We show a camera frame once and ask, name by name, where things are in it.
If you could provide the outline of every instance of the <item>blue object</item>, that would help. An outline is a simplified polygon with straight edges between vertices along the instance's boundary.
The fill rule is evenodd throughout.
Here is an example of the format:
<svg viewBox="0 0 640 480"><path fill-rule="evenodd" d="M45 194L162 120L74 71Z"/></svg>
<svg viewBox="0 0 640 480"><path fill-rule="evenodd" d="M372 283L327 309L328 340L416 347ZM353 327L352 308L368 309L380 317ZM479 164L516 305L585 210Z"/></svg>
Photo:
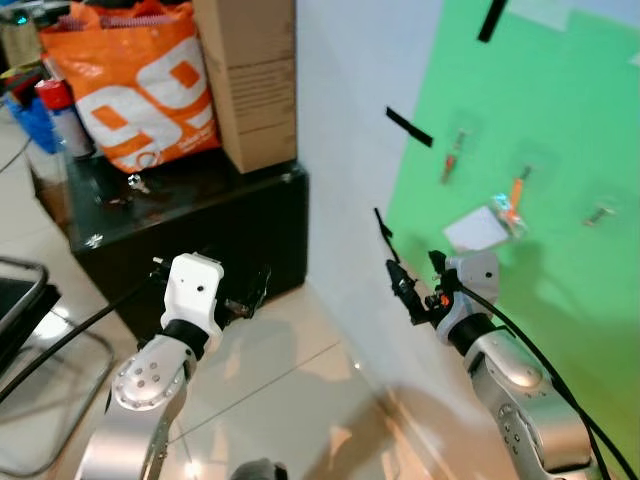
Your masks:
<svg viewBox="0 0 640 480"><path fill-rule="evenodd" d="M34 98L31 101L31 105L22 107L5 95L4 103L16 122L20 124L25 133L40 148L49 154L54 154L58 151L58 142L53 130L53 123L51 123L42 100Z"/></svg>

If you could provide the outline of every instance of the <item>plastic bag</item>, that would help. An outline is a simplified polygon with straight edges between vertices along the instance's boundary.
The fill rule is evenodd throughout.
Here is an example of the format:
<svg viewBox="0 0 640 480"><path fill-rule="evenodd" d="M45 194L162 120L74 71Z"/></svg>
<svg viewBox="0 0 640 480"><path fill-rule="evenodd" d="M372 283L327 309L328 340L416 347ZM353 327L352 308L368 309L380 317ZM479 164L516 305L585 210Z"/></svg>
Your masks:
<svg viewBox="0 0 640 480"><path fill-rule="evenodd" d="M120 170L220 145L190 3L112 10L72 2L70 19L40 37L87 131Z"/></svg>

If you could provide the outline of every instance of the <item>green screen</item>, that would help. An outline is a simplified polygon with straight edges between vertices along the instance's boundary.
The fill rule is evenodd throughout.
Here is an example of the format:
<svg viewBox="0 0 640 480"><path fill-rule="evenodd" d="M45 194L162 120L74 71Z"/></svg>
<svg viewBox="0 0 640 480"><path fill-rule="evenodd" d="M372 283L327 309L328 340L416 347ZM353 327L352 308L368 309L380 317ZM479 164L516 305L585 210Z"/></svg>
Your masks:
<svg viewBox="0 0 640 480"><path fill-rule="evenodd" d="M639 33L579 11L566 31L507 12L485 44L489 4L444 2L414 118L434 145L408 143L387 218L394 245L430 279L426 252L452 253L443 229L531 166L528 231L495 248L498 305L638 470ZM443 185L459 129L469 135ZM600 206L615 214L585 226Z"/></svg>

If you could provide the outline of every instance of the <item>cardboard box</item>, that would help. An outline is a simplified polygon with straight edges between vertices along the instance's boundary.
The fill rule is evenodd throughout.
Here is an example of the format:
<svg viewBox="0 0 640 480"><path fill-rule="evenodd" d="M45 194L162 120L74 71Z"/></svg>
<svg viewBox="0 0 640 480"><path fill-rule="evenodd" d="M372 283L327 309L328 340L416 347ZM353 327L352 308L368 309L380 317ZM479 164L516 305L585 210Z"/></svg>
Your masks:
<svg viewBox="0 0 640 480"><path fill-rule="evenodd" d="M294 1L193 1L222 146L243 173L296 157Z"/></svg>

